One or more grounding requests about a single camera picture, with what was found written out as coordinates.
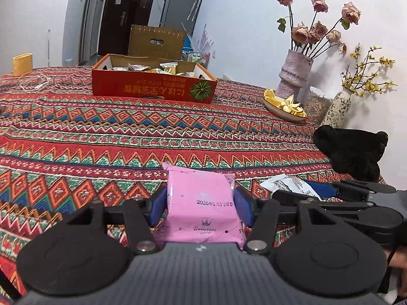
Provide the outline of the white snack packet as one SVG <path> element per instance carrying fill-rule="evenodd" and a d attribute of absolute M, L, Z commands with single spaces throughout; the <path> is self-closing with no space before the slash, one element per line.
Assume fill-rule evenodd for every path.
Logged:
<path fill-rule="evenodd" d="M 308 197 L 316 197 L 321 200 L 321 197 L 308 183 L 296 176 L 279 174 L 261 182 L 260 186 L 271 193 L 282 190 L 307 195 Z"/>

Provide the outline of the pink snack packet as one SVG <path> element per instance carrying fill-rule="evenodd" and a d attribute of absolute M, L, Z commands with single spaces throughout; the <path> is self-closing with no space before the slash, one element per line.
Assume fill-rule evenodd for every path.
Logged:
<path fill-rule="evenodd" d="M 245 243 L 244 224 L 234 203 L 235 175 L 163 164 L 167 173 L 167 216 L 154 230 L 167 242 Z"/>

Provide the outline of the silver foil snack packet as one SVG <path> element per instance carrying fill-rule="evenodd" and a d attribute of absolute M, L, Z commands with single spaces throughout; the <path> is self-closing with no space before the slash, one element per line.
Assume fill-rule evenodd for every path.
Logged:
<path fill-rule="evenodd" d="M 136 72 L 145 72 L 150 69 L 150 66 L 147 65 L 139 65 L 139 64 L 128 64 L 129 71 L 136 71 Z"/>

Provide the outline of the orange white chips packet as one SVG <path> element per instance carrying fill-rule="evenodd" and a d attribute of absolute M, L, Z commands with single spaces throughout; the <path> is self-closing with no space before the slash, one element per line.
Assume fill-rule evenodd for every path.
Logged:
<path fill-rule="evenodd" d="M 173 75 L 177 74 L 177 66 L 178 66 L 178 63 L 175 61 L 160 64 L 160 67 L 162 68 L 162 70 L 164 72 L 166 72 L 168 74 L 173 74 Z"/>

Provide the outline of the floral white small vase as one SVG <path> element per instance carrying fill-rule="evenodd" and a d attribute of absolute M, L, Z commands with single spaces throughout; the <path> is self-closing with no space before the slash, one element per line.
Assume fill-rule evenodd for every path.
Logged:
<path fill-rule="evenodd" d="M 345 115 L 351 107 L 352 92 L 349 89 L 343 88 L 338 92 L 330 107 L 328 108 L 321 126 L 329 125 L 333 128 L 340 128 L 344 122 Z"/>

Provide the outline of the plate of orange peels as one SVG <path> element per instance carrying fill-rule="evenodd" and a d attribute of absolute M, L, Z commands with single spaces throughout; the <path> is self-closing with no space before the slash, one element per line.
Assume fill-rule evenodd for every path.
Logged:
<path fill-rule="evenodd" d="M 307 113 L 301 103 L 294 101 L 294 95 L 288 98 L 277 96 L 272 89 L 266 89 L 263 95 L 266 109 L 274 115 L 291 122 L 302 122 L 307 119 Z"/>

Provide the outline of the patterned red tablecloth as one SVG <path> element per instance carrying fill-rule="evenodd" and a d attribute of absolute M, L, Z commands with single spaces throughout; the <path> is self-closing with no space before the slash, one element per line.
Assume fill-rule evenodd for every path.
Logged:
<path fill-rule="evenodd" d="M 279 174 L 334 182 L 311 122 L 269 113 L 263 89 L 219 80 L 209 105 L 92 94 L 87 67 L 1 77 L 1 271 L 20 293 L 16 258 L 35 236 L 98 199 L 152 195 L 164 163 L 235 175 L 255 197 Z"/>

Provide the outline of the yellow flower branches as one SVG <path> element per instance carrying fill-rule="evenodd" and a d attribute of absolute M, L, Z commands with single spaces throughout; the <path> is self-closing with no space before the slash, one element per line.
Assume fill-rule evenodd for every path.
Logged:
<path fill-rule="evenodd" d="M 341 73 L 341 85 L 356 97 L 366 94 L 386 94 L 397 87 L 387 73 L 394 67 L 395 60 L 384 56 L 376 56 L 382 48 L 372 45 L 362 54 L 358 43 L 350 53 L 351 63 Z"/>

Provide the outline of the pink textured vase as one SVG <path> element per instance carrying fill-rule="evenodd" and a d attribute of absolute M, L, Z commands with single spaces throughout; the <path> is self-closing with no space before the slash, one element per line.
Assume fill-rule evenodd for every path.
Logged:
<path fill-rule="evenodd" d="M 306 86 L 313 60 L 300 52 L 289 50 L 279 73 L 280 82 L 275 94 L 280 98 L 293 96 L 294 100 Z"/>

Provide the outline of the red cardboard snack box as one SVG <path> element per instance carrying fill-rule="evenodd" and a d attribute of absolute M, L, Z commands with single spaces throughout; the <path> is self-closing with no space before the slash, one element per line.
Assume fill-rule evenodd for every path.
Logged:
<path fill-rule="evenodd" d="M 173 59 L 107 54 L 91 69 L 92 94 L 129 98 L 163 98 L 171 101 L 211 103 L 217 79 L 198 63 L 175 61 L 177 74 L 168 74 L 161 63 Z M 145 72 L 129 71 L 128 64 L 150 66 Z"/>

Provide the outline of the dried pink roses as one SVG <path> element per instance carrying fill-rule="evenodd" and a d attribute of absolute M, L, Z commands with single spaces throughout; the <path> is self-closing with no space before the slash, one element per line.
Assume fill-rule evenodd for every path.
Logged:
<path fill-rule="evenodd" d="M 346 44 L 341 40 L 341 32 L 337 28 L 348 30 L 351 25 L 359 24 L 361 11 L 352 2 L 344 4 L 340 17 L 334 25 L 327 26 L 319 20 L 319 16 L 329 10 L 325 0 L 311 0 L 313 17 L 309 24 L 295 23 L 293 0 L 276 1 L 288 10 L 286 17 L 277 20 L 277 29 L 280 32 L 290 33 L 292 51 L 303 54 L 312 61 L 333 48 L 338 49 L 343 55 L 346 53 Z"/>

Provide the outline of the cluttered storage rack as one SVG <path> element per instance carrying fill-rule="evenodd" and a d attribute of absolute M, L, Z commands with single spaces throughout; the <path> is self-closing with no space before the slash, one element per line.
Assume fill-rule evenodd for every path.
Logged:
<path fill-rule="evenodd" d="M 207 68 L 210 60 L 210 53 L 203 53 L 192 50 L 183 50 L 181 54 L 181 59 L 183 61 L 188 61 L 190 63 L 199 63 L 204 68 Z"/>

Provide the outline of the brown wooden chair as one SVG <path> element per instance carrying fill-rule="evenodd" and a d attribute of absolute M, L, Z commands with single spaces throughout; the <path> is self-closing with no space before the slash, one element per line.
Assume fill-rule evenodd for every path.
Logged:
<path fill-rule="evenodd" d="M 186 32 L 143 25 L 132 25 L 128 56 L 180 60 Z"/>

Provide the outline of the yellow round cup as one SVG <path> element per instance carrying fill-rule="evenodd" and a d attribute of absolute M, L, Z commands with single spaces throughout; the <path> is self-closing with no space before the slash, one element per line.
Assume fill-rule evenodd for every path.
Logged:
<path fill-rule="evenodd" d="M 32 53 L 25 53 L 15 56 L 12 59 L 13 75 L 21 77 L 33 70 Z"/>

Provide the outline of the dark brown door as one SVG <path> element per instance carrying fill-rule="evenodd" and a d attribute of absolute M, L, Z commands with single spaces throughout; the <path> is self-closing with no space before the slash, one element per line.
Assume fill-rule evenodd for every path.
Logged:
<path fill-rule="evenodd" d="M 128 53 L 133 25 L 148 25 L 153 0 L 105 0 L 97 54 Z"/>

